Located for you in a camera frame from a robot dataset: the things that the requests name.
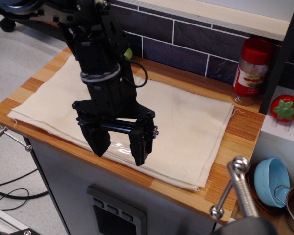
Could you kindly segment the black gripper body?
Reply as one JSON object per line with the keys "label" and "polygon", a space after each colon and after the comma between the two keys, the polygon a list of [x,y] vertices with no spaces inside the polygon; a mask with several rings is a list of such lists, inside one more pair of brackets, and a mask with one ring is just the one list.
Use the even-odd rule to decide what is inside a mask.
{"label": "black gripper body", "polygon": [[154,119],[155,112],[136,100],[137,88],[147,79],[136,84],[131,73],[110,74],[104,77],[81,74],[90,98],[75,101],[72,107],[78,113],[78,121],[97,123],[101,128],[117,132],[130,132],[139,119]]}

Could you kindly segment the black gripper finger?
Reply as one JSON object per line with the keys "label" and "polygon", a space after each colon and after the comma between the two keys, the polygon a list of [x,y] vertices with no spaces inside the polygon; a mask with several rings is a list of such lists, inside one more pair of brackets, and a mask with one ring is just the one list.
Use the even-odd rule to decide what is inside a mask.
{"label": "black gripper finger", "polygon": [[81,119],[78,121],[78,125],[91,150],[97,156],[103,156],[110,146],[110,135],[108,131],[103,130],[97,123],[89,123]]}
{"label": "black gripper finger", "polygon": [[145,163],[145,159],[152,152],[153,140],[158,134],[158,126],[154,125],[153,119],[139,119],[134,123],[128,135],[136,166]]}

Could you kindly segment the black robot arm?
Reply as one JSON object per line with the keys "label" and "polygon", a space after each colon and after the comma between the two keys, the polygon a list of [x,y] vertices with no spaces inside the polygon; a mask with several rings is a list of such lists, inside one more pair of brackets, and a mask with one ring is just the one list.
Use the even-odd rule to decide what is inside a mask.
{"label": "black robot arm", "polygon": [[80,77],[90,99],[75,101],[77,121],[92,151],[102,156],[110,132],[129,136],[136,165],[143,165],[157,136],[155,112],[136,100],[127,33],[113,16],[107,0],[60,0],[64,16],[59,27],[81,67]]}

